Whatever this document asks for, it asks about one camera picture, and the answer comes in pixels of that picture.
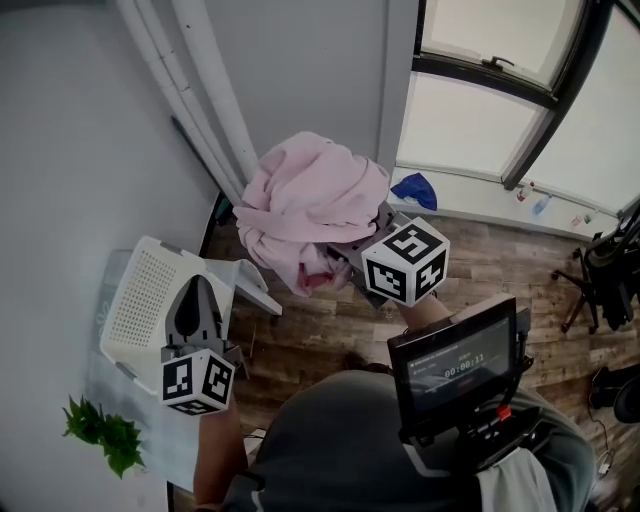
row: black display screen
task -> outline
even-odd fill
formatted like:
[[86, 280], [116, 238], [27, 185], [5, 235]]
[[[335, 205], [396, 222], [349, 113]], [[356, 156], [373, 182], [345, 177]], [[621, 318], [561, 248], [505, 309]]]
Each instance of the black display screen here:
[[417, 413], [455, 400], [511, 370], [509, 319], [407, 364]]

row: red button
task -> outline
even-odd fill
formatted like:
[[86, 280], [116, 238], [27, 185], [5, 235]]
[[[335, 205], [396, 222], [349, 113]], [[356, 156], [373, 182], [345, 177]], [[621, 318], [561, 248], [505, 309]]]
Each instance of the red button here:
[[504, 421], [511, 417], [511, 407], [508, 405], [501, 405], [496, 409], [496, 414], [498, 415], [498, 418], [500, 418], [500, 421]]

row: green plant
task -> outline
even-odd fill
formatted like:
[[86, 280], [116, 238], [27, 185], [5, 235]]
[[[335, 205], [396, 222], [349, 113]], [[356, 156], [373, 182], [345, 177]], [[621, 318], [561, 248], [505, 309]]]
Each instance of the green plant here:
[[106, 416], [102, 413], [102, 406], [98, 411], [91, 402], [80, 399], [80, 405], [69, 397], [69, 412], [62, 410], [67, 416], [66, 436], [75, 436], [85, 443], [100, 445], [104, 449], [109, 467], [122, 478], [122, 474], [135, 464], [144, 466], [138, 446], [138, 434], [133, 421], [125, 421], [116, 414]]

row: window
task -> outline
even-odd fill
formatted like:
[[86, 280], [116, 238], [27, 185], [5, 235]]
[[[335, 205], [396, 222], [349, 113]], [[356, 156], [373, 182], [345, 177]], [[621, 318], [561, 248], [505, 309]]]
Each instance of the window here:
[[504, 66], [551, 87], [584, 9], [584, 0], [433, 0], [425, 9], [421, 50]]
[[414, 73], [397, 163], [500, 179], [542, 107], [468, 82]]
[[398, 164], [513, 189], [578, 95], [613, 3], [421, 0]]
[[578, 97], [527, 178], [617, 211], [640, 191], [640, 31], [614, 8]]

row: pink cloth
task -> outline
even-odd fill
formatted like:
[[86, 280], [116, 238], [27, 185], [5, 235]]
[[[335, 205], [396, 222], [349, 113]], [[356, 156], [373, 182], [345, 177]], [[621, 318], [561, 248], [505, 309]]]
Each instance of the pink cloth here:
[[371, 221], [389, 192], [389, 175], [344, 146], [301, 132], [277, 145], [258, 164], [233, 209], [240, 241], [264, 268], [276, 271], [304, 297], [351, 278], [351, 266], [314, 245], [352, 242], [375, 232]]

